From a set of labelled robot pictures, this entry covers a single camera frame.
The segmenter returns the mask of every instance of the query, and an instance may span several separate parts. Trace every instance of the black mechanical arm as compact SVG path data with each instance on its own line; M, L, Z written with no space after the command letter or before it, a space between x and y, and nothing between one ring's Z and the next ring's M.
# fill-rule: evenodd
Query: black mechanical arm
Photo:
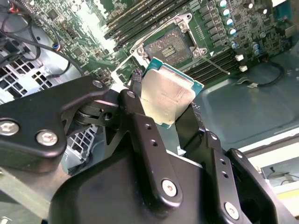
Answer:
M54 195L50 224L298 223L238 150L227 152L190 105L176 121L184 158L165 150L140 102L82 77L0 106L0 167L50 173L67 136L104 127L105 156Z

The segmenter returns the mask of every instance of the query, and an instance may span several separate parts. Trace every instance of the perforated metal panel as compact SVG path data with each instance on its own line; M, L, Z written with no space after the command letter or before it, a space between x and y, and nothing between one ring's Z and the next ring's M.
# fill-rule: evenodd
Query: perforated metal panel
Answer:
M0 55L4 57L7 52L0 49ZM26 62L17 59L0 68L0 104L62 83L59 78L47 79L49 74L51 74L49 69L39 60ZM68 139L68 146L63 156L66 170L83 163L87 159L96 131L97 127L92 126Z

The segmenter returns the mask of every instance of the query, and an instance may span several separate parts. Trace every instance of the motherboard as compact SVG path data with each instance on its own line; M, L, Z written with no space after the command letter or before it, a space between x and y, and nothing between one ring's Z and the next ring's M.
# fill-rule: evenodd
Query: motherboard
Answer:
M60 51L84 75L107 85L126 84L158 58L209 87L290 49L297 32L288 1L284 8L265 0L20 2L54 28Z

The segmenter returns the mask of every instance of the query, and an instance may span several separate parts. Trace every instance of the green circuit board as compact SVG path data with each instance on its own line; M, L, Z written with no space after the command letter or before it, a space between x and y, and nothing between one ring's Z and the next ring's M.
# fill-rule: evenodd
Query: green circuit board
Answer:
M203 84L215 84L240 73L239 66L251 68L259 63L259 57L275 56L292 46L290 32L286 32L292 24L286 17L277 18L274 8L260 0L252 8L245 7L244 0L225 2L224 6L220 0L21 0L56 30L61 51L80 64L85 75L99 77L108 85L114 82L111 72L131 54L136 41L177 15L191 15L188 32L178 34L178 25L171 24L148 38L144 49L149 59L151 54L158 54L176 62L175 68ZM43 24L41 27L54 41L50 29ZM178 39L172 46L168 38L174 35ZM154 51L159 43L165 49ZM206 50L194 57L190 52L195 48ZM234 56L240 52L244 60L237 62ZM136 69L146 68L132 57L117 75L126 83Z

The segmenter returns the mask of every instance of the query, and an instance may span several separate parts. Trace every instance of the white connector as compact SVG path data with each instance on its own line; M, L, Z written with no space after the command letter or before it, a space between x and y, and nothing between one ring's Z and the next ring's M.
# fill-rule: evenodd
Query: white connector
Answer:
M244 55L236 55L236 56L235 56L235 59L236 59L238 62L240 62L241 60L244 59Z
M239 67L239 70L240 70L241 72L245 72L245 71L248 70L248 67L247 67L246 65L244 65L244 66L240 66L240 67Z

